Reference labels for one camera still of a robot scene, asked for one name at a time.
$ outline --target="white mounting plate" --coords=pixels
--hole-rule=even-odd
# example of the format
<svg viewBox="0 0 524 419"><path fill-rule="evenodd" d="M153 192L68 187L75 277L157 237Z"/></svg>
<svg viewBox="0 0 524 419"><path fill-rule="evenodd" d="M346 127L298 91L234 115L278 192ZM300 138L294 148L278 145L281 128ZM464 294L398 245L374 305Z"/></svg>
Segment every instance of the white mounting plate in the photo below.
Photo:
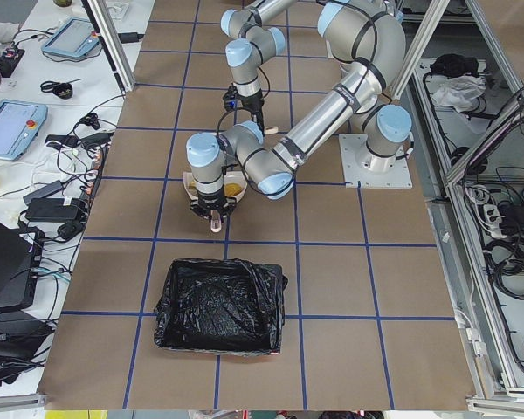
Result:
<svg viewBox="0 0 524 419"><path fill-rule="evenodd" d="M375 174L362 168L355 159L355 151L367 140L367 135L340 134L341 165L346 187L368 189L411 189L410 171L405 159L396 160L394 167L387 173ZM400 148L396 155L403 155Z"/></svg>

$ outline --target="brown table surface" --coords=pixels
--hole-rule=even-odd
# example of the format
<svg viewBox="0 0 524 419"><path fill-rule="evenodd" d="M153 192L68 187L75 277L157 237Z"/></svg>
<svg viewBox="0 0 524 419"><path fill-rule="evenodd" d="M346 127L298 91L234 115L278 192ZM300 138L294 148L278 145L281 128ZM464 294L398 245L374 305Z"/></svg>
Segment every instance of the brown table surface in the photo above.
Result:
<svg viewBox="0 0 524 419"><path fill-rule="evenodd" d="M240 7L155 4L39 386L47 408L466 409L472 380L413 167L412 190L347 189L335 136L284 198L247 190L221 233L189 210L184 144L223 112L218 22ZM265 116L283 133L340 78L320 10L300 2L275 21L289 47L264 65ZM281 264L282 353L156 348L152 312L175 258Z"/></svg>

